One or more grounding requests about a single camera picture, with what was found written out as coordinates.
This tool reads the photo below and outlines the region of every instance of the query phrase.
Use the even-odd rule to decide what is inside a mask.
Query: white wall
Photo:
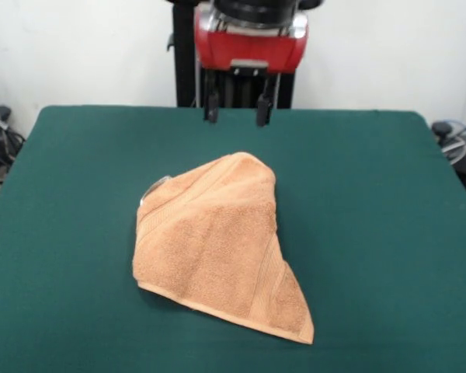
[[[298,108],[466,121],[466,0],[327,0],[310,12]],[[0,0],[0,103],[28,133],[51,104],[174,106],[164,0]]]

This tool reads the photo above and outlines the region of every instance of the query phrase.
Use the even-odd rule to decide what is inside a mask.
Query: green table
[[[414,113],[49,107],[0,194],[0,372],[466,371],[466,194]],[[247,151],[277,176],[305,346],[131,275],[143,192]]]

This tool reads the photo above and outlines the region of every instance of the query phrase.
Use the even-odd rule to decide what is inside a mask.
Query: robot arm
[[[263,79],[263,88],[247,95],[257,97],[262,92],[257,101],[248,104],[250,98],[243,94],[241,99],[245,105],[257,106],[259,126],[268,124],[280,75],[295,73],[307,44],[308,17],[301,10],[318,7],[323,1],[169,1],[196,6],[196,54],[205,77],[196,100],[203,106],[204,119],[215,123],[219,106],[237,106],[233,102],[238,101],[238,92],[249,92],[245,89],[249,81],[253,86]]]

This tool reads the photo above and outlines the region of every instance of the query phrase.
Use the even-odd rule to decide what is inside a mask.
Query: folded towel
[[[300,343],[314,327],[276,235],[275,176],[246,153],[164,178],[137,213],[140,288]]]

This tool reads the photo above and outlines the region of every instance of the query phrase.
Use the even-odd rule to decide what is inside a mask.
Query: orange towel
[[[311,314],[276,235],[275,176],[246,153],[164,178],[137,213],[140,288],[300,343]]]

